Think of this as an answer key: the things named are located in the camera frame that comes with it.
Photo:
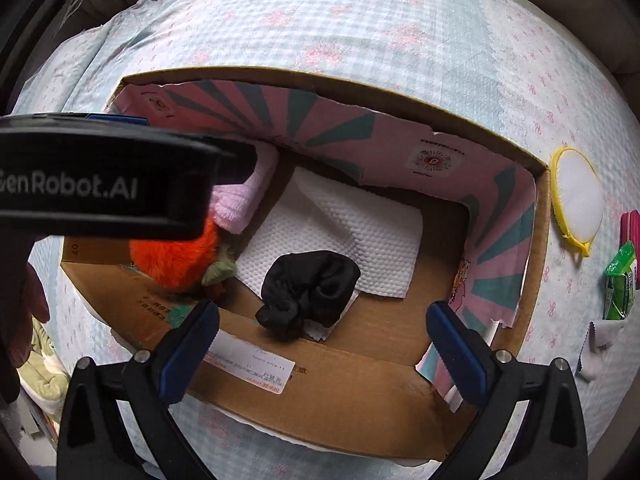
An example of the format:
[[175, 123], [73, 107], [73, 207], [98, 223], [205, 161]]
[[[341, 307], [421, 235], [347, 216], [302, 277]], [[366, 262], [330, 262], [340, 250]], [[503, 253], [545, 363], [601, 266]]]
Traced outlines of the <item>person's left hand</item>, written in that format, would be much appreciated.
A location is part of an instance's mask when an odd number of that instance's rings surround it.
[[1, 231], [1, 405], [20, 393], [17, 370], [32, 351], [32, 320], [50, 320], [42, 284], [28, 262], [39, 236]]

